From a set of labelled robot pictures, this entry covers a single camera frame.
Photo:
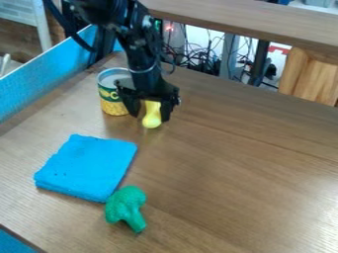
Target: green toy broccoli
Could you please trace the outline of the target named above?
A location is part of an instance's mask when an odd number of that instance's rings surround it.
[[[136,186],[126,186],[111,195],[106,203],[106,221],[117,223],[124,220],[135,233],[146,227],[146,222],[139,211],[144,205],[146,194]]]

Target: can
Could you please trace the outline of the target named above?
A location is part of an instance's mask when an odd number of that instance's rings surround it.
[[[121,78],[130,78],[130,73],[126,68],[110,68],[99,73],[97,77],[100,103],[102,110],[112,116],[127,115],[128,111],[118,94],[115,81]]]

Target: blue sponge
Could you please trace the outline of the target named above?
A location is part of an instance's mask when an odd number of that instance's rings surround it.
[[[73,134],[34,179],[37,187],[104,203],[136,151],[132,142]]]

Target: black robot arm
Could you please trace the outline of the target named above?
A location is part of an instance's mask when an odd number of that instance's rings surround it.
[[[130,114],[137,117],[140,100],[161,103],[161,120],[169,121],[179,104],[179,89],[162,78],[162,39],[147,8],[136,0],[69,0],[89,24],[114,31],[127,54],[133,89],[117,83]]]

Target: yellow toy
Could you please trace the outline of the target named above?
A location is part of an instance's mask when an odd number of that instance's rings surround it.
[[[142,120],[142,124],[145,128],[157,128],[161,126],[161,103],[154,101],[145,101],[145,116]]]

